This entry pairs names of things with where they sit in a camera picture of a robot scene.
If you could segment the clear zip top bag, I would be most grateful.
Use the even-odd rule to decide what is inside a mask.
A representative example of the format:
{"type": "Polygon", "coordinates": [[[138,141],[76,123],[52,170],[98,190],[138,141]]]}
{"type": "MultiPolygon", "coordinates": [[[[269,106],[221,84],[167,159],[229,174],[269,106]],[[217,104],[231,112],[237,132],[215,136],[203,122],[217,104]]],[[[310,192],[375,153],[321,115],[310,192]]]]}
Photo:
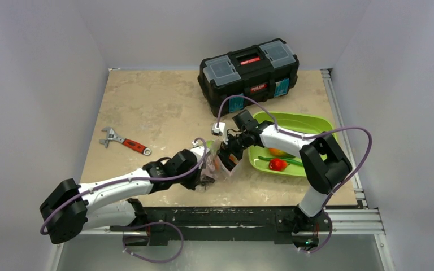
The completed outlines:
{"type": "Polygon", "coordinates": [[[212,148],[210,148],[210,153],[206,157],[206,161],[202,166],[202,169],[209,169],[215,175],[215,183],[210,188],[215,186],[216,183],[220,184],[236,179],[242,171],[242,160],[240,160],[239,164],[231,172],[223,167],[220,159],[217,157],[217,151],[220,144],[221,140],[214,140],[214,144],[212,148]]]}

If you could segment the green orange fake mango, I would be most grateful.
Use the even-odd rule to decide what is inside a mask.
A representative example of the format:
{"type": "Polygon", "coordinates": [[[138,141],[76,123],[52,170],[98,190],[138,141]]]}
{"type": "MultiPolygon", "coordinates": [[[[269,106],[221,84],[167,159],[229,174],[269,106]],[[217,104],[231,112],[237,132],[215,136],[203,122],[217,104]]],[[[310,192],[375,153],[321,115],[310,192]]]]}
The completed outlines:
{"type": "Polygon", "coordinates": [[[276,149],[276,148],[268,148],[268,152],[271,155],[275,156],[275,157],[280,157],[280,158],[295,158],[294,155],[289,154],[289,153],[287,153],[285,151],[276,149]]]}

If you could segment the green fake bean pod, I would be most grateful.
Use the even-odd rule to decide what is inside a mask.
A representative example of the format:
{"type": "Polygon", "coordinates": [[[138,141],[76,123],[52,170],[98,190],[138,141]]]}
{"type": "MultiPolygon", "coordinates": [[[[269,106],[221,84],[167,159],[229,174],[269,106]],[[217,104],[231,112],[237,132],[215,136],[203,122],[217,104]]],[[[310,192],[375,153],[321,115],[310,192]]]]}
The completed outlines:
{"type": "Polygon", "coordinates": [[[268,158],[263,156],[258,156],[259,160],[267,161],[268,167],[272,170],[282,171],[289,164],[302,166],[301,161],[293,160],[290,158],[268,158]]]}

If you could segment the orange fake fruit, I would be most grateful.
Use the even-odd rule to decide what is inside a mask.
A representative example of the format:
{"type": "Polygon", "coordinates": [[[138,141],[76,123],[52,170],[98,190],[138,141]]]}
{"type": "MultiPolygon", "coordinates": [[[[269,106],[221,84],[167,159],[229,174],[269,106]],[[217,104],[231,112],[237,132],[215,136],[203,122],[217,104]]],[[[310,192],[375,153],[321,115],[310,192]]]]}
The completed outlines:
{"type": "Polygon", "coordinates": [[[234,156],[234,154],[229,154],[229,161],[233,165],[237,165],[239,163],[239,159],[236,156],[234,156]]]}

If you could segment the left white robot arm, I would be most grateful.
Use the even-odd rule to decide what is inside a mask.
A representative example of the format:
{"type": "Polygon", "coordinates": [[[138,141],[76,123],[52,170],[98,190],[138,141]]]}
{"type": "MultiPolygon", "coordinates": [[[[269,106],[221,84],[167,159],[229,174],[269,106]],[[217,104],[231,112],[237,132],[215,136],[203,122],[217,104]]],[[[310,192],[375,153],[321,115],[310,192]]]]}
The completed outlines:
{"type": "Polygon", "coordinates": [[[43,219],[40,234],[49,236],[53,244],[64,243],[85,229],[101,227],[98,211],[113,203],[168,190],[174,184],[195,190],[213,159],[209,149],[198,146],[108,180],[84,184],[73,178],[63,180],[39,207],[43,219]]]}

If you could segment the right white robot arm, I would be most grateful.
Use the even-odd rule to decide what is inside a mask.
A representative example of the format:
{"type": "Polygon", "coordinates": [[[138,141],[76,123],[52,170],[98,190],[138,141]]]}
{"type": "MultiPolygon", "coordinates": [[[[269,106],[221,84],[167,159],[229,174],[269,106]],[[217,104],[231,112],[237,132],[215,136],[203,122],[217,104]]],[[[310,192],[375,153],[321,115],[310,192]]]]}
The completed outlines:
{"type": "Polygon", "coordinates": [[[268,120],[259,122],[248,110],[237,114],[233,121],[238,129],[234,135],[227,133],[224,123],[212,127],[214,135],[225,137],[216,151],[222,166],[233,170],[249,147],[275,148],[295,156],[302,163],[310,188],[296,206],[294,221],[303,230],[315,225],[332,190],[353,170],[334,136],[295,132],[268,120]]]}

